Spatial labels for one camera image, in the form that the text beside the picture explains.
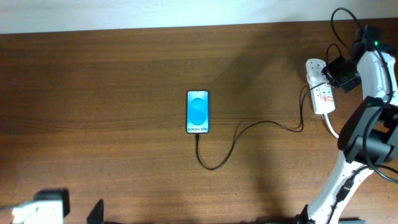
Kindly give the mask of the blue screen smartphone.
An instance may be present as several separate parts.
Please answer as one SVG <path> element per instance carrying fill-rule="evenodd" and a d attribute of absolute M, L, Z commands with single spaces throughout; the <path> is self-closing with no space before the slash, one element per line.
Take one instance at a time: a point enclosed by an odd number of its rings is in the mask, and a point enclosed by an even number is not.
<path fill-rule="evenodd" d="M 187 133 L 202 134 L 209 132 L 209 92 L 207 90 L 193 90 L 187 92 L 186 116 Z"/>

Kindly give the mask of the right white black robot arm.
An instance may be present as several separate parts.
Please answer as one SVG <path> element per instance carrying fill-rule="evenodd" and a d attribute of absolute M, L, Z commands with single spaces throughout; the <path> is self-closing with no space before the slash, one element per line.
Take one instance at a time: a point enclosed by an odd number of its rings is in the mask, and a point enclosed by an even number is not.
<path fill-rule="evenodd" d="M 332 88 L 360 85 L 363 101 L 338 135 L 338 160 L 320 194 L 295 218 L 296 223 L 340 223 L 340 215 L 358 187 L 397 155 L 397 84 L 393 49 L 379 44 L 381 31 L 358 29 L 349 59 L 310 59 L 307 80 L 314 110 L 334 110 Z"/>

